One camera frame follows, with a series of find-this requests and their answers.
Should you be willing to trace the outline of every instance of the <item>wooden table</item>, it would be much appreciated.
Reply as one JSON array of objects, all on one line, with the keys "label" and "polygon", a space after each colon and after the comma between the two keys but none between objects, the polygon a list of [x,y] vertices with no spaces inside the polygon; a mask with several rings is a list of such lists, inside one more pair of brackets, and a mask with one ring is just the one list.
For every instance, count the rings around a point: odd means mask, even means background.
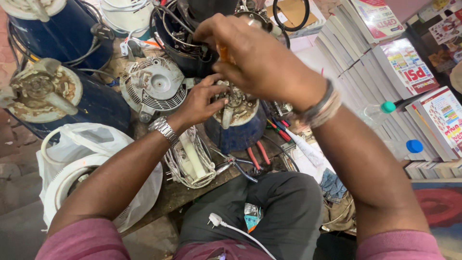
[{"label": "wooden table", "polygon": [[[202,137],[204,142],[208,146],[211,146],[212,142],[205,135],[203,126],[200,125],[196,127],[198,129],[199,135]],[[276,143],[280,145],[285,143],[282,137],[279,136],[279,134],[277,134],[274,130],[265,130],[265,135],[270,137],[271,139],[273,139]],[[262,138],[260,142],[263,144],[263,147],[265,148],[267,156],[268,158],[270,158],[270,160],[272,157],[282,153],[282,151],[279,148],[277,148],[273,143],[268,141],[268,139]],[[256,145],[252,146],[252,151],[253,151],[253,154],[255,155],[255,158],[259,162],[259,164],[265,167],[266,163],[264,163],[264,159],[261,156],[260,150],[256,147]],[[210,149],[210,155],[212,156],[213,162],[215,163],[223,162],[224,158],[221,157],[216,152],[212,151],[211,149]],[[249,158],[247,151],[232,152],[232,155],[236,157]],[[247,171],[251,169],[252,166],[242,164],[242,168]],[[169,171],[168,167],[166,166],[163,167],[164,177],[162,179],[162,188],[160,189],[159,197],[157,198],[157,201],[155,205],[153,206],[153,208],[150,211],[148,211],[148,213],[146,213],[146,215],[140,221],[135,223],[135,225],[133,225],[132,227],[124,231],[122,233],[122,237],[132,232],[137,231],[138,229],[155,221],[156,219],[162,217],[163,215],[166,215],[174,211],[175,209],[185,205],[186,203],[190,201],[193,201],[194,199],[200,197],[201,195],[207,193],[208,191],[211,191],[214,188],[240,175],[238,170],[236,170],[234,167],[230,167],[228,170],[218,175],[209,185],[203,188],[200,188],[200,189],[190,189],[179,182],[174,182],[172,180],[167,181],[167,179],[170,177],[167,177],[165,173],[168,171]]]},{"label": "wooden table", "polygon": [[[121,39],[116,39],[114,41],[113,57],[108,67],[105,69],[106,72],[113,74],[115,76],[119,76],[123,71],[125,71],[126,67],[129,65],[128,58],[121,56],[121,51],[120,51],[121,42],[122,42]],[[148,50],[148,51],[144,51],[144,53],[146,56],[158,56],[162,54],[163,52],[160,50]],[[136,58],[136,60],[142,61],[143,58]],[[106,77],[104,75],[101,75],[100,77],[105,82],[112,81],[111,78]],[[120,91],[118,86],[114,86],[112,88],[117,92]],[[137,117],[138,117],[137,113],[132,113],[132,126],[134,128],[134,139],[139,139],[147,133],[147,124],[139,122],[139,119]],[[207,144],[207,146],[215,146],[210,141],[210,139],[206,136],[203,125],[201,124],[196,127],[198,130],[198,134],[202,137],[202,139]],[[265,135],[273,139],[279,145],[285,143],[282,137],[279,134],[277,134],[274,130],[265,130]],[[273,143],[268,141],[266,138],[261,139],[260,142],[263,144],[263,147],[265,148],[268,158],[271,159],[272,157],[282,153],[279,148],[277,148]],[[265,166],[266,163],[264,163],[261,153],[259,149],[256,147],[256,145],[252,147],[252,151],[258,163]],[[215,153],[214,151],[212,151],[211,149],[210,149],[210,154],[212,156],[213,162],[215,163],[223,162],[224,158],[221,157],[219,154]],[[250,160],[249,155],[247,154],[247,151],[237,151],[237,152],[232,152],[232,154],[236,157],[247,158]],[[247,171],[247,170],[250,170],[252,166],[242,164],[242,168]],[[190,201],[193,201],[194,199],[226,183],[227,181],[239,176],[240,174],[234,167],[231,167],[228,170],[224,171],[219,176],[217,176],[209,185],[203,188],[200,188],[200,189],[190,189],[179,182],[174,182],[172,180],[167,181],[167,179],[169,179],[170,176],[165,175],[165,173],[168,171],[169,171],[169,168],[166,166],[166,164],[163,164],[164,177],[162,179],[162,187],[160,189],[159,196],[153,208],[148,213],[146,213],[146,215],[140,221],[135,223],[135,225],[133,225],[132,227],[124,231],[122,233],[122,236],[126,236],[132,232],[135,232],[136,230],[155,221],[161,216],[174,211],[175,209],[185,205],[186,203]]]}]

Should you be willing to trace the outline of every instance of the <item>pliers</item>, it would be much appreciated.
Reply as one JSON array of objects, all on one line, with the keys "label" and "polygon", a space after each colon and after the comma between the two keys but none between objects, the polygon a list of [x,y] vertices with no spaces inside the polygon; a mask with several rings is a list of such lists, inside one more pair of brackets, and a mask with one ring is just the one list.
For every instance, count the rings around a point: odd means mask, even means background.
[{"label": "pliers", "polygon": [[[257,141],[257,147],[260,149],[261,154],[263,155],[263,158],[265,159],[266,164],[270,165],[271,162],[269,161],[268,156],[266,155],[266,151],[265,151],[265,149],[263,148],[263,145],[261,144],[260,141]],[[254,153],[252,153],[252,148],[250,148],[250,147],[247,148],[247,152],[249,153],[249,156],[250,156],[250,158],[252,159],[252,161],[254,162],[255,167],[257,168],[257,170],[260,170],[261,167],[260,167],[260,165],[258,164],[257,159],[256,159],[255,156],[254,156]]]},{"label": "pliers", "polygon": [[249,160],[246,160],[246,159],[243,159],[243,158],[237,158],[237,157],[232,156],[231,154],[228,154],[227,156],[225,156],[224,154],[222,154],[220,151],[216,150],[213,147],[210,147],[210,149],[212,149],[213,151],[215,151],[216,153],[218,153],[219,155],[221,155],[223,158],[226,159],[225,162],[218,164],[215,167],[216,169],[220,170],[220,168],[224,168],[223,170],[225,170],[225,169],[229,168],[229,166],[232,164],[232,165],[234,165],[234,167],[236,167],[236,169],[242,175],[244,175],[244,177],[246,177],[247,179],[249,179],[250,181],[253,181],[255,183],[258,182],[257,179],[255,179],[255,178],[251,177],[250,175],[248,175],[247,172],[245,172],[244,169],[242,169],[242,167],[239,165],[239,163],[246,163],[246,164],[250,164],[250,165],[255,166],[255,164],[252,161],[249,161]]}]

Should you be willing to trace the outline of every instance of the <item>bottle cap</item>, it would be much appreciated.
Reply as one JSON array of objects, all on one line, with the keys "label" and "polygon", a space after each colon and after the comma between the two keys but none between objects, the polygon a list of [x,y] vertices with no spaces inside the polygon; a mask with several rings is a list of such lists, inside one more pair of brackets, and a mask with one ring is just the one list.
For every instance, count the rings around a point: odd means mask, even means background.
[{"label": "bottle cap", "polygon": [[380,109],[381,109],[385,114],[388,114],[388,113],[391,113],[391,112],[395,111],[396,106],[395,106],[395,104],[393,104],[392,102],[387,101],[387,102],[383,103],[383,104],[380,106]]},{"label": "bottle cap", "polygon": [[424,150],[422,143],[419,140],[409,140],[406,142],[406,147],[409,152],[416,154]]}]

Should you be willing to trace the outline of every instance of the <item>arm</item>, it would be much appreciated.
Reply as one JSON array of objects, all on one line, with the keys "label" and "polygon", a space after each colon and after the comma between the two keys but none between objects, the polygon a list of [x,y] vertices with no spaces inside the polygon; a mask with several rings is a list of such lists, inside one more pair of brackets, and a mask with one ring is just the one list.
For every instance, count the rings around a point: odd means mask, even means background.
[{"label": "arm", "polygon": [[[214,74],[194,86],[178,111],[167,118],[178,136],[228,102],[220,99],[210,104],[212,96],[228,91],[225,86],[212,86],[220,78],[220,74]],[[116,153],[65,200],[47,236],[83,219],[115,219],[130,204],[169,147],[167,138],[153,131]]]},{"label": "arm", "polygon": [[[214,70],[260,98],[284,100],[299,111],[317,104],[325,79],[291,51],[242,19],[217,14],[204,21],[195,40],[228,47],[236,64],[219,62]],[[347,108],[317,129],[316,140],[352,193],[358,217],[358,239],[394,229],[429,232],[410,181],[383,142]]]}]

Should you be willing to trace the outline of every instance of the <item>gray trousers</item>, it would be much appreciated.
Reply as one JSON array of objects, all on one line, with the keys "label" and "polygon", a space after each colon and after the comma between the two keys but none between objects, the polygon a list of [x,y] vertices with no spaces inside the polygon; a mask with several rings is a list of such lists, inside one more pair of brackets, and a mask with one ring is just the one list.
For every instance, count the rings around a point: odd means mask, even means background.
[{"label": "gray trousers", "polygon": [[261,249],[243,234],[207,225],[210,213],[247,230],[244,204],[263,210],[263,219],[250,233],[278,260],[312,259],[322,223],[322,194],[313,177],[297,172],[268,173],[258,183],[238,176],[204,195],[185,214],[179,247],[195,242],[235,239]]}]

